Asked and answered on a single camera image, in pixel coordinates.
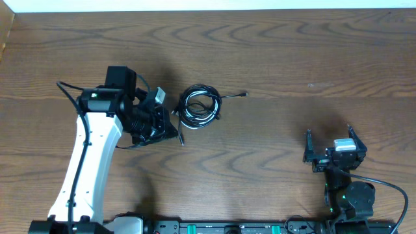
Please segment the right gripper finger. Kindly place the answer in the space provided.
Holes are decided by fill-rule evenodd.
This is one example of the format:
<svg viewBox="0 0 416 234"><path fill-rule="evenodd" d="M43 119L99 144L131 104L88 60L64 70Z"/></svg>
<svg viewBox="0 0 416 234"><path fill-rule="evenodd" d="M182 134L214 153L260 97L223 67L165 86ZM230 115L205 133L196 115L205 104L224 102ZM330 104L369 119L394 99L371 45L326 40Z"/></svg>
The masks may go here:
<svg viewBox="0 0 416 234"><path fill-rule="evenodd" d="M357 151L365 151L364 143L357 136L351 125L348 125L348 136L354 141Z"/></svg>
<svg viewBox="0 0 416 234"><path fill-rule="evenodd" d="M305 150L304 150L303 162L310 163L314 157L314 147L313 147L313 141L312 141L310 129L306 131L305 137L306 138L305 138Z"/></svg>

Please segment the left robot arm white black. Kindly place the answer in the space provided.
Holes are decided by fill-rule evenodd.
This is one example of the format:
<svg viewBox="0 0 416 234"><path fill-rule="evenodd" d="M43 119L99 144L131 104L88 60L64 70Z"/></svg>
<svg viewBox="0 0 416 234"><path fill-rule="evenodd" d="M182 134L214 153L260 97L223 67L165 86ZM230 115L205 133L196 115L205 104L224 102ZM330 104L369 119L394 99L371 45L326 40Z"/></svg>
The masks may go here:
<svg viewBox="0 0 416 234"><path fill-rule="evenodd" d="M106 223L103 199L114 150L124 133L131 149L178 135L164 107L160 87L136 86L140 75L127 66L110 66L105 83L79 88L69 97L77 117L77 135L62 188L44 221L29 233L154 233L153 222L132 212Z"/></svg>

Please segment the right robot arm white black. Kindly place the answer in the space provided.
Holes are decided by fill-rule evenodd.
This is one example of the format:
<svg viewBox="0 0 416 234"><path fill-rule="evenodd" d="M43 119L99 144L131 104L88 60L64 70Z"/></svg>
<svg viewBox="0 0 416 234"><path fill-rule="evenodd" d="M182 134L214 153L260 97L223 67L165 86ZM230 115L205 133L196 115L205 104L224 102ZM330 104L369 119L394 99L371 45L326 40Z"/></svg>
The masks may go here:
<svg viewBox="0 0 416 234"><path fill-rule="evenodd" d="M303 161L312 165L314 173L325 177L324 201L331 216L313 226L314 233L396 233L396 225L371 222L376 198L374 180L352 180L352 170L358 168L367 154L367 147L348 128L348 138L335 139L323 154L315 152L311 131L305 134Z"/></svg>

